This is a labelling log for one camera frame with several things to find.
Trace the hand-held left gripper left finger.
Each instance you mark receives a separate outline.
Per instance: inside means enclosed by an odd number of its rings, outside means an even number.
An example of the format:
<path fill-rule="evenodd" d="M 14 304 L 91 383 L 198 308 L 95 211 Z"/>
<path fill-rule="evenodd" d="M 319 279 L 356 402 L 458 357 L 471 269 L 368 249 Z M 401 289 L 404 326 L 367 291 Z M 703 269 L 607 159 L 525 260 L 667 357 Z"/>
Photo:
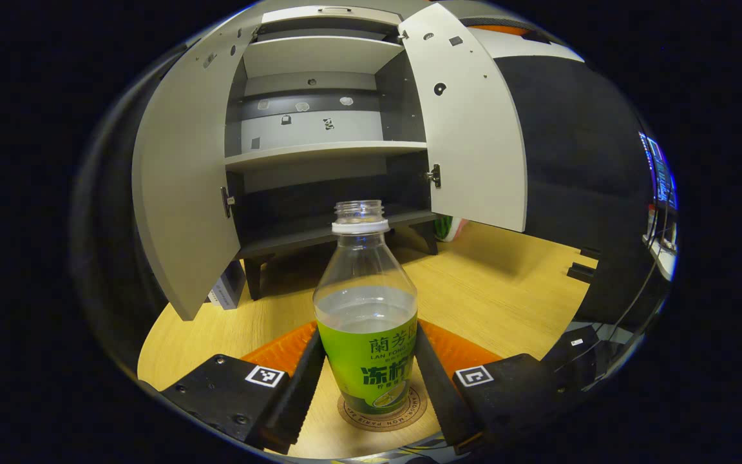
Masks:
<path fill-rule="evenodd" d="M 325 361 L 317 324 L 268 342 L 241 329 L 156 324 L 142 344 L 139 377 L 157 399 L 204 432 L 251 451 L 287 454 L 298 442 Z"/>

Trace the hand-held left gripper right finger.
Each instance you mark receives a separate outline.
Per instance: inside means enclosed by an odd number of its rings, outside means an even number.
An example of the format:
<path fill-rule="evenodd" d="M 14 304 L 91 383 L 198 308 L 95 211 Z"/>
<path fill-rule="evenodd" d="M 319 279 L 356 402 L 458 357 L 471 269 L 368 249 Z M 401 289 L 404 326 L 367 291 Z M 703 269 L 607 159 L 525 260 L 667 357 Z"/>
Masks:
<path fill-rule="evenodd" d="M 415 355 L 444 439 L 458 455 L 504 452 L 562 407 L 553 370 L 530 354 L 499 358 L 419 320 Z"/>

